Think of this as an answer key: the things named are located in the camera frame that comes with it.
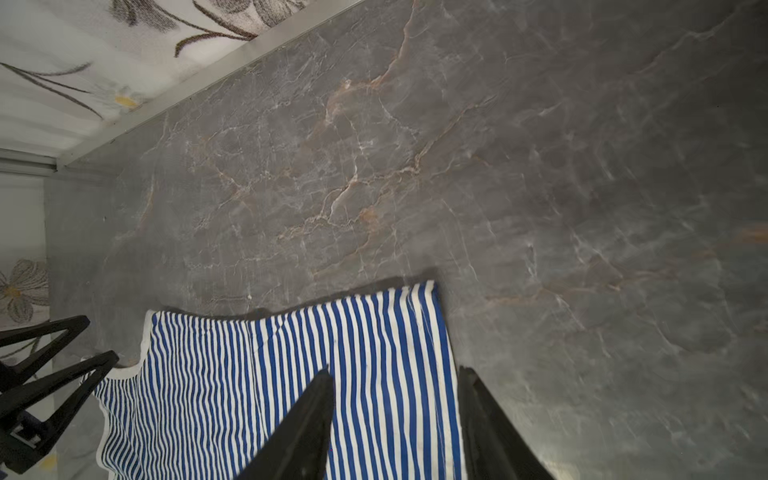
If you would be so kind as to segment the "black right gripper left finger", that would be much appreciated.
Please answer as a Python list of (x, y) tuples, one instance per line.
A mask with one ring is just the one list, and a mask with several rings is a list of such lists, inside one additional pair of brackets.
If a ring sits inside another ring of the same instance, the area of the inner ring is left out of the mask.
[(323, 369), (237, 479), (323, 479), (334, 410), (334, 379)]

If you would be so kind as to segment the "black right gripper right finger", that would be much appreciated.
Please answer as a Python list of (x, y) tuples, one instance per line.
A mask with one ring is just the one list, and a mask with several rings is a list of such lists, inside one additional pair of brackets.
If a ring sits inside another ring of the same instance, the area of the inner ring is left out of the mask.
[(472, 368), (459, 368), (458, 400), (470, 479), (553, 479)]

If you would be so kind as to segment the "blue white striped tank top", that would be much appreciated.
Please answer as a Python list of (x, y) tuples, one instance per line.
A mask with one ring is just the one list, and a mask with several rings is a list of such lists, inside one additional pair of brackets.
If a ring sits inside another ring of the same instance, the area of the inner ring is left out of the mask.
[(261, 320), (146, 313), (139, 362), (95, 397), (112, 479), (232, 479), (314, 376), (334, 381), (327, 479), (463, 479), (458, 380), (437, 284)]

